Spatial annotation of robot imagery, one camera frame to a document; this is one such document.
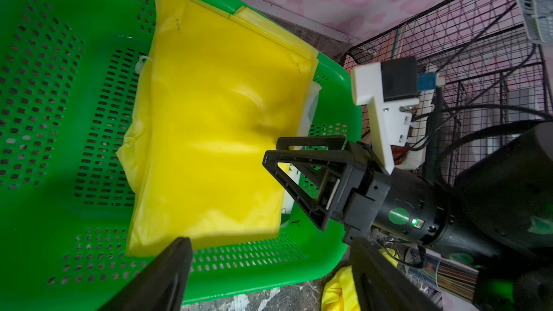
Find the green plastic basket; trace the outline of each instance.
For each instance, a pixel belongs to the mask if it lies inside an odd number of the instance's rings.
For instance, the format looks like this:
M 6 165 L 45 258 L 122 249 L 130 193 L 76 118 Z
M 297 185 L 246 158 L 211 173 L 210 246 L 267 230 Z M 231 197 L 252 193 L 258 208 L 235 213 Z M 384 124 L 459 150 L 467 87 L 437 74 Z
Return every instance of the green plastic basket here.
M 203 1 L 227 12 L 244 5 Z M 1 308 L 96 309 L 151 261 L 124 255 L 135 195 L 115 151 L 131 120 L 135 62 L 148 54 L 155 29 L 154 0 L 2 0 L 1 7 Z M 361 110 L 349 76 L 319 60 L 310 135 L 356 141 Z M 184 302 L 319 278 L 342 258 L 343 233 L 335 222 L 318 231 L 294 208 L 279 238 L 195 252 Z

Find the metal wire grid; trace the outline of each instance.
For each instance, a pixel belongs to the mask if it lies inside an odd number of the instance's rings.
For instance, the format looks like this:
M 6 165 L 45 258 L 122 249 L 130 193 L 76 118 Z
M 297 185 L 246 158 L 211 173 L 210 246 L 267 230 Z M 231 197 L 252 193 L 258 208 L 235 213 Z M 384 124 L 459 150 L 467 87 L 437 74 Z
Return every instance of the metal wire grid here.
M 508 8 L 514 0 L 446 0 L 413 16 L 396 27 L 351 48 L 342 59 L 346 70 L 357 64 L 379 62 L 391 58 L 416 56 L 419 71 L 428 72 L 445 65 L 440 76 L 445 107 L 458 107 L 471 100 L 526 59 L 532 50 L 520 10 Z M 463 46 L 493 23 L 482 36 L 462 53 Z M 433 107 L 423 101 L 420 107 Z M 494 86 L 474 104 L 507 104 L 551 112 L 551 92 L 541 48 L 526 62 Z M 444 112 L 444 119 L 450 113 Z M 440 149 L 460 137 L 493 125 L 517 120 L 535 119 L 525 113 L 500 109 L 466 110 L 449 121 L 438 138 Z M 370 129 L 366 108 L 363 108 L 363 132 Z M 424 134 L 413 136 L 416 142 Z M 443 163 L 444 177 L 453 183 L 463 170 L 489 155 L 514 137 L 494 137 L 467 144 L 451 153 Z

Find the folded yellow bag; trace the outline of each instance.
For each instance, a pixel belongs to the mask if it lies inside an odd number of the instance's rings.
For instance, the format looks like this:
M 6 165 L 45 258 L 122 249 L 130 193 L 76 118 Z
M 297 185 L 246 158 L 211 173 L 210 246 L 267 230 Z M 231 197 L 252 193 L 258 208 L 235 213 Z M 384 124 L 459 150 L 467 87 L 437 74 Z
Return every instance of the folded yellow bag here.
M 343 267 L 327 282 L 322 292 L 322 311 L 358 311 L 359 301 L 351 266 Z
M 117 155 L 137 202 L 127 254 L 278 235 L 283 189 L 266 150 L 294 136 L 318 52 L 258 13 L 156 0 L 133 124 Z

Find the yellow cloth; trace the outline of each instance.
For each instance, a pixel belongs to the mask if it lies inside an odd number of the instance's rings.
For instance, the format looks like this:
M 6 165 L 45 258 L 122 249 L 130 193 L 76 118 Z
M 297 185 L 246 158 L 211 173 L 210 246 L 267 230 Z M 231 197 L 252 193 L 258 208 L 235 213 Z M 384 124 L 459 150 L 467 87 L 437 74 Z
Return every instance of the yellow cloth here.
M 278 236 L 283 189 L 266 150 L 294 136 L 318 52 L 251 9 L 156 0 L 133 124 L 117 155 L 137 194 L 127 254 Z
M 338 270 L 322 292 L 322 311 L 360 310 L 351 266 Z

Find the wire mesh cage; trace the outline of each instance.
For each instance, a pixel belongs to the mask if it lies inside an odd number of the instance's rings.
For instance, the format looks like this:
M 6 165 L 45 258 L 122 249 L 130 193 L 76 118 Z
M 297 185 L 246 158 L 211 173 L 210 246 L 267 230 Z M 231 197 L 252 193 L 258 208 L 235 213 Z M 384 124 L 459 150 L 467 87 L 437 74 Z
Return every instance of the wire mesh cage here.
M 360 64 L 407 56 L 417 58 L 419 73 L 439 71 L 445 79 L 441 89 L 419 94 L 417 114 L 432 112 L 438 96 L 443 100 L 443 121 L 455 113 L 455 107 L 466 104 L 552 111 L 543 52 L 527 37 L 515 0 L 446 0 L 352 47 L 343 56 L 342 65 L 349 70 Z M 427 149 L 426 164 L 432 154 L 471 132 L 537 118 L 535 114 L 498 107 L 463 110 L 432 135 L 437 143 L 432 151 Z M 426 120 L 413 124 L 408 144 L 412 146 L 432 133 L 426 125 Z M 363 132 L 369 130 L 364 108 Z M 445 180 L 452 184 L 461 171 L 514 137 L 476 140 L 455 149 L 442 165 Z

